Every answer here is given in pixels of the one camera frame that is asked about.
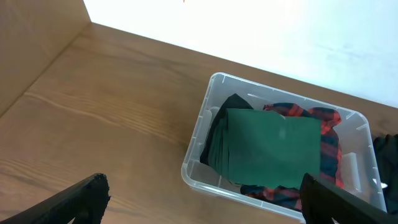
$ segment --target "plastic bin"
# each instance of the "plastic bin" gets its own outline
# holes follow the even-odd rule
[[[386,211],[369,123],[365,116],[357,111],[278,90],[226,73],[216,73],[210,78],[206,96],[182,164],[182,178],[192,189],[237,200],[304,222],[300,212],[241,195],[239,186],[231,184],[211,167],[199,162],[213,118],[227,97],[234,93],[244,98],[255,110],[261,110],[266,104],[283,102],[296,103],[304,109],[316,106],[336,109],[342,118],[342,122],[334,129],[339,135],[343,153],[341,171],[345,190],[376,208]]]

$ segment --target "black cloth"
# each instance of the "black cloth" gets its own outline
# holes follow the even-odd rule
[[[220,110],[218,111],[217,115],[215,116],[211,124],[209,133],[207,134],[205,148],[203,149],[203,152],[200,155],[200,162],[203,164],[209,165],[208,155],[209,155],[211,140],[213,139],[214,130],[217,127],[220,119],[225,117],[227,109],[253,109],[253,107],[251,107],[250,104],[246,102],[246,100],[242,99],[236,93],[228,97],[228,99],[226,99],[226,101],[223,103]]]
[[[387,213],[398,217],[398,134],[373,141]]]

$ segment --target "wooden side panel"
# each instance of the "wooden side panel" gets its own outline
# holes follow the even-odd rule
[[[0,115],[89,22],[81,0],[0,1]]]

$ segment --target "red and black plaid fabric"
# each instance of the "red and black plaid fabric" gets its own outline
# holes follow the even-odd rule
[[[307,111],[294,103],[265,105],[264,110],[275,111],[283,116],[302,116],[320,119],[322,121],[320,178],[328,180],[340,188],[344,187],[340,171],[341,148],[338,135],[333,130],[333,127],[341,122],[340,115],[336,110],[312,108]],[[301,212],[300,192],[295,188],[288,189],[279,186],[276,189],[270,189],[254,185],[242,185],[241,193]]]

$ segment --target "green folded shirt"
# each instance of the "green folded shirt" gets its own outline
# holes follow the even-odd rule
[[[321,121],[274,111],[227,109],[215,128],[209,165],[232,182],[300,188],[320,172]]]

